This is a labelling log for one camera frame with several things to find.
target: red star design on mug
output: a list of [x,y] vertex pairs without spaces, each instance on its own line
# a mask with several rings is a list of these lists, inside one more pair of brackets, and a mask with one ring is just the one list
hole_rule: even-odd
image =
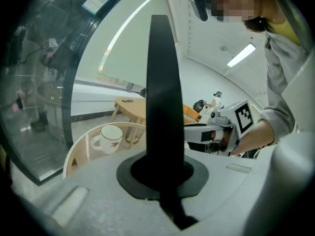
[[116,147],[117,147],[117,145],[119,145],[119,142],[117,142],[117,143],[112,143],[111,147],[116,148]]

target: gray shirt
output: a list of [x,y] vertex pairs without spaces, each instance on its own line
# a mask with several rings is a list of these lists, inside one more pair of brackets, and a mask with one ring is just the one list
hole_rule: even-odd
[[275,144],[294,129],[295,119],[281,94],[305,62],[307,52],[286,37],[267,28],[265,56],[268,68],[268,107],[261,112],[260,120],[264,119],[272,126],[275,138],[272,144]]

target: mug handle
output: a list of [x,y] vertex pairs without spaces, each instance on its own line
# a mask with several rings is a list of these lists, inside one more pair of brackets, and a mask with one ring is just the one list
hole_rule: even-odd
[[96,150],[102,150],[101,146],[95,146],[94,143],[97,142],[100,139],[100,135],[93,137],[93,139],[91,140],[91,146],[92,148],[96,149]]

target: ceiling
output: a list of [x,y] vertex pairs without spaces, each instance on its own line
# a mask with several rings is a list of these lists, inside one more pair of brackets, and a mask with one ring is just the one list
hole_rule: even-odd
[[[203,22],[195,16],[188,0],[168,1],[177,39],[186,56],[224,75],[261,107],[266,106],[265,34],[250,32],[242,23],[222,23],[213,17]],[[228,67],[227,63],[249,43],[256,50],[234,67]]]

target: neck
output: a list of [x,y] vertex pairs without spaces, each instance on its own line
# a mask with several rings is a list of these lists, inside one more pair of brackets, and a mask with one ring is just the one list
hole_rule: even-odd
[[260,16],[273,24],[285,22],[285,16],[275,0],[260,0]]

